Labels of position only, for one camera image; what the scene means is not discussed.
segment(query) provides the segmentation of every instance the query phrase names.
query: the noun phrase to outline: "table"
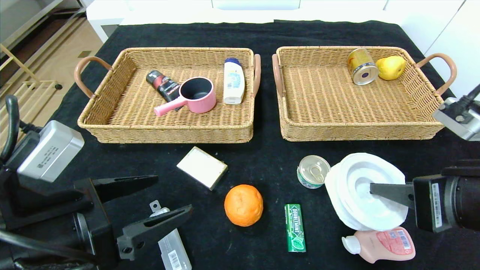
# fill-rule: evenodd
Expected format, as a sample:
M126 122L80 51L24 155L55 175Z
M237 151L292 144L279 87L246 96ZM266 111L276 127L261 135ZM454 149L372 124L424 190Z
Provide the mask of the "table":
M189 258L200 269L474 269L479 268L480 233L449 230L432 234L415 227L409 212L403 226L411 233L417 255L413 260L378 261L373 265L348 253L340 238L354 231L337 217L325 188L310 190L296 177L298 162L306 155L324 157L331 165L350 153L367 152L397 166L408 180L437 174L458 159L479 158L480 143L466 142L449 130L423 141L325 141L288 142L280 134L278 105L271 55L280 46L365 45L399 46L415 61L423 58L403 30L393 24L368 21L354 23L286 22L255 24L189 24L120 26L97 56L113 63L129 47L245 47L262 57L262 79L255 104L254 136L246 144L197 145L228 165L228 172L214 191L191 179L176 164L191 144L101 144L76 121L87 97L74 85L52 119L80 131L85 146L57 180L67 185L85 177L108 178L158 174L158 184L105 204L118 235L120 229L150 215L149 203L176 209L193 204L191 219L179 228ZM422 68L433 86L443 81L428 64ZM106 71L93 63L83 80L96 89ZM252 227L231 224L223 200L238 184L252 184L264 198L262 218ZM284 205L300 203L307 252L287 252ZM134 262L118 269L163 269L159 250L153 248Z

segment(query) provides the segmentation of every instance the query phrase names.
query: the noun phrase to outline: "pear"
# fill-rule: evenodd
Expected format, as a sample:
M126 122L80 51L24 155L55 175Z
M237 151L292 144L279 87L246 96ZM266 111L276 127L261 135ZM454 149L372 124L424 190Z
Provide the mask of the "pear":
M395 80L405 70L405 64L407 62L400 56L390 56L387 58L381 58L375 63L378 67L378 76L384 80Z

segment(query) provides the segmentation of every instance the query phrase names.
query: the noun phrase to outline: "basket handle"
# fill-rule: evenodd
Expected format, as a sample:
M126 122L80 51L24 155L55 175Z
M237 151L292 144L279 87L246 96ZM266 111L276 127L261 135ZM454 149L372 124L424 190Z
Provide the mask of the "basket handle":
M280 73L280 65L278 64L278 57L275 54L272 55L272 65L273 65L273 76L275 78L276 92L283 98L283 80L282 74Z
M260 88L260 74L262 73L260 54L255 54L253 56L253 64L255 65L255 75L253 76L253 92L252 98L254 98L258 93L258 88Z
M78 62L77 66L75 67L75 70L73 71L73 77L75 78L75 82L77 83L78 87L87 95L88 98L93 97L92 91L88 89L87 86L82 82L82 78L80 76L80 73L84 69L84 67L90 62L90 61L95 61L100 63L104 68L108 70L112 70L112 66L109 65L107 62L103 61L102 59L98 58L97 56L87 56Z
M443 60L445 60L445 62L447 63L448 67L450 68L450 78L445 82L444 85L442 85L439 89L437 89L437 93L439 95L443 94L449 87L450 85L452 85L453 81L455 80L456 78L456 74L457 74L457 69L456 69L456 65L455 65L455 62L453 62L453 60L450 58L450 56L444 54L444 53L434 53L430 56L427 56L425 57L425 59L423 59L422 61L418 62L417 64L415 64L417 67L421 68L423 65L425 65L426 63L428 63L428 61L432 60L433 58L435 57L440 57L442 58Z

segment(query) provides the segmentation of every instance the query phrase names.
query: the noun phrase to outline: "green gum pack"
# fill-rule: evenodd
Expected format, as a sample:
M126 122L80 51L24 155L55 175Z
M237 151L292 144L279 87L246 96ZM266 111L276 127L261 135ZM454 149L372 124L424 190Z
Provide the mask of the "green gum pack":
M288 251L307 252L300 204L285 205L285 224L287 226Z

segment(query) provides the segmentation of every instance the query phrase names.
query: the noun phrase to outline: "pink saucepan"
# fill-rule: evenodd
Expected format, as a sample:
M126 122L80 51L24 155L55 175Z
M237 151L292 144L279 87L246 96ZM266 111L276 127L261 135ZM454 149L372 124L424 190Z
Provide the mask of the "pink saucepan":
M167 112L187 105L190 111L204 113L211 110L216 103L213 83L205 77L193 77L186 80L179 89L179 97L155 107L155 113L162 116Z

